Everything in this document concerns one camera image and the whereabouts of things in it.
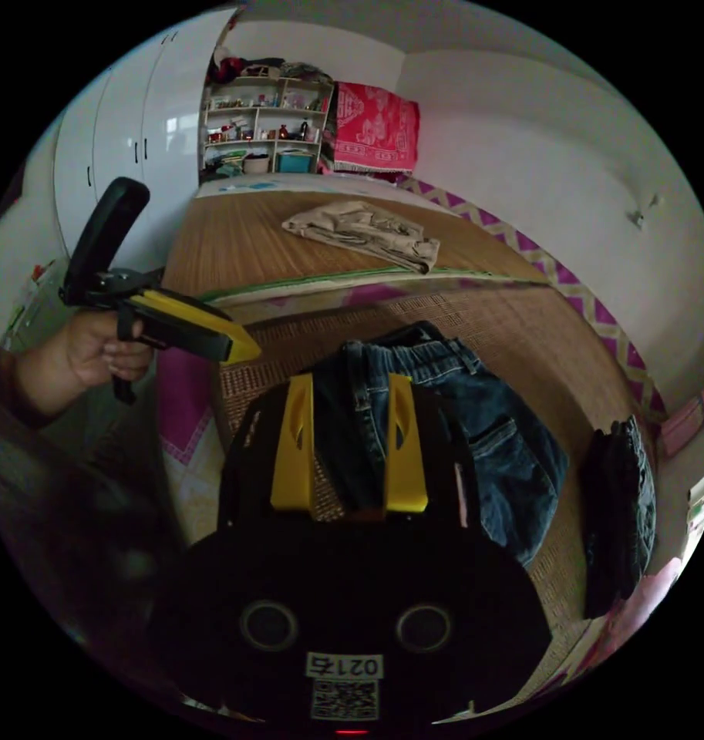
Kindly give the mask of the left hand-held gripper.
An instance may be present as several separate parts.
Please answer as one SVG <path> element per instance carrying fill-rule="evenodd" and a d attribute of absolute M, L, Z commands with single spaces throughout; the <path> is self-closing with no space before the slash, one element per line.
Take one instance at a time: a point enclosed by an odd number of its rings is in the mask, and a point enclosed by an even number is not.
<path fill-rule="evenodd" d="M 120 339 L 155 351 L 176 348 L 211 362 L 256 359 L 261 348 L 246 329 L 224 312 L 186 296 L 157 291 L 164 269 L 141 273 L 126 268 L 96 271 L 70 267 L 61 285 L 61 301 L 81 311 L 114 311 Z M 118 400 L 132 403 L 132 382 L 113 378 Z"/>

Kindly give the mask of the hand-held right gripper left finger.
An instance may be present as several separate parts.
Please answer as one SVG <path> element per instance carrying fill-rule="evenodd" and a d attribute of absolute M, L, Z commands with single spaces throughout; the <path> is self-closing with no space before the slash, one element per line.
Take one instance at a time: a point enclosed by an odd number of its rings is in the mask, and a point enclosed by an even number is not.
<path fill-rule="evenodd" d="M 270 503 L 274 510 L 315 512 L 314 387 L 311 373 L 288 382 L 281 407 Z"/>

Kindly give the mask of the person's left hand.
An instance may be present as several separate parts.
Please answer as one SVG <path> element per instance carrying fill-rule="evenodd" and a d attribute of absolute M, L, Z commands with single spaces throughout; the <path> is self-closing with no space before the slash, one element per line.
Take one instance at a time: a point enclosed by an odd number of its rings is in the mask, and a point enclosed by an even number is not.
<path fill-rule="evenodd" d="M 114 311 L 81 311 L 67 324 L 63 349 L 63 387 L 71 399 L 111 379 L 141 380 L 153 361 L 153 349 L 120 339 Z"/>

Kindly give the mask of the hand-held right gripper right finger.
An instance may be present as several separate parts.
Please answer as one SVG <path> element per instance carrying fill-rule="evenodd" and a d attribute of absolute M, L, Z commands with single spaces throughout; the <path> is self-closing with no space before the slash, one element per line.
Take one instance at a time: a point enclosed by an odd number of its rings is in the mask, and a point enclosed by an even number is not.
<path fill-rule="evenodd" d="M 385 514 L 421 514 L 428 504 L 411 379 L 389 374 Z"/>

